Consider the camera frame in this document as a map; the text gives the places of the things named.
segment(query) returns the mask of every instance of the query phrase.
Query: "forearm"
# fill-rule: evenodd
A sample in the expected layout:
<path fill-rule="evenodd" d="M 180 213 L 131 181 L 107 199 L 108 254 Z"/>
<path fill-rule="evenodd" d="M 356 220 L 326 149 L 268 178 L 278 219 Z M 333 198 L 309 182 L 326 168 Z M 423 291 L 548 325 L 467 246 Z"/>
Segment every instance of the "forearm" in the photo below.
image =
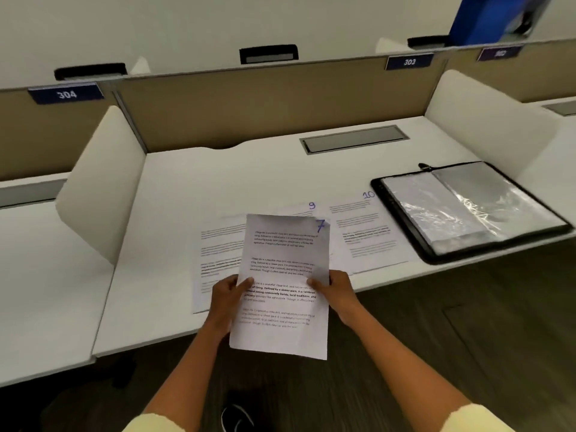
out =
<path fill-rule="evenodd" d="M 144 413 L 163 415 L 186 432 L 196 432 L 221 337 L 202 327 Z"/>
<path fill-rule="evenodd" d="M 440 431 L 452 412 L 470 404 L 462 392 L 396 339 L 362 306 L 355 310 L 350 327 L 382 373 L 415 432 Z"/>

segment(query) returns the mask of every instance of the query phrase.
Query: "dark wooden floor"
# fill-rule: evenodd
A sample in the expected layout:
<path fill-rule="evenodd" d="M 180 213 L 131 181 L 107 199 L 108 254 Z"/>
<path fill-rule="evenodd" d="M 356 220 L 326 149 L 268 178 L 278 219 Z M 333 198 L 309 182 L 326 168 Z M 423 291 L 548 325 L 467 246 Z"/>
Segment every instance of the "dark wooden floor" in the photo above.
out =
<path fill-rule="evenodd" d="M 512 428 L 576 430 L 576 241 L 359 297 L 408 347 Z M 0 389 L 8 428 L 2 430 L 121 431 L 191 339 Z M 334 313 L 328 361 L 232 350 L 223 343 L 203 430 L 220 430 L 227 398 L 247 406 L 264 430 L 410 430 L 361 344 Z"/>

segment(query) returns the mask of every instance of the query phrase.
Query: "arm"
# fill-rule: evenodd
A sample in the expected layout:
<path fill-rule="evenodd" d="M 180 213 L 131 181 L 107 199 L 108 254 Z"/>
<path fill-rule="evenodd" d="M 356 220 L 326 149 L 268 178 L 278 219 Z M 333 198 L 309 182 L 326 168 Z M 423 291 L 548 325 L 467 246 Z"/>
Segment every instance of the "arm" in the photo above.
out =
<path fill-rule="evenodd" d="M 359 336 L 415 432 L 439 432 L 451 413 L 471 403 L 382 327 L 360 304 L 345 272 L 330 270 L 330 283 L 308 280 Z"/>
<path fill-rule="evenodd" d="M 250 277 L 236 287 L 237 279 L 230 276 L 214 285 L 204 325 L 144 409 L 145 414 L 162 415 L 187 432 L 198 431 L 218 345 L 230 331 L 242 293 L 254 282 Z"/>

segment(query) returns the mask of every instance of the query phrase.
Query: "black shoe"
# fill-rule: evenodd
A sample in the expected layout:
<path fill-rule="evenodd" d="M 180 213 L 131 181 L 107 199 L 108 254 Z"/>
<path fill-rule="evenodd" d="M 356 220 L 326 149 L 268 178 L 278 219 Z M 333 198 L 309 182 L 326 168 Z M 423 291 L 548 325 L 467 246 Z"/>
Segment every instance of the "black shoe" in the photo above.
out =
<path fill-rule="evenodd" d="M 241 406 L 231 404 L 224 407 L 220 414 L 224 432 L 253 432 L 254 421 Z"/>

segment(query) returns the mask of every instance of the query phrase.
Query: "sleeve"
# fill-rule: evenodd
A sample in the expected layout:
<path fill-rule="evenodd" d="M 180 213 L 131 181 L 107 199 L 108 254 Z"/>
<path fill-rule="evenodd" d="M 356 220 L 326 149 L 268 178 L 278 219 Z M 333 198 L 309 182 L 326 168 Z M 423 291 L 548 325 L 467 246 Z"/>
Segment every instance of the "sleeve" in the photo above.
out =
<path fill-rule="evenodd" d="M 453 412 L 440 432 L 514 432 L 504 421 L 481 405 L 462 406 Z"/>
<path fill-rule="evenodd" d="M 124 432 L 184 432 L 184 429 L 161 415 L 142 414 L 129 422 Z"/>

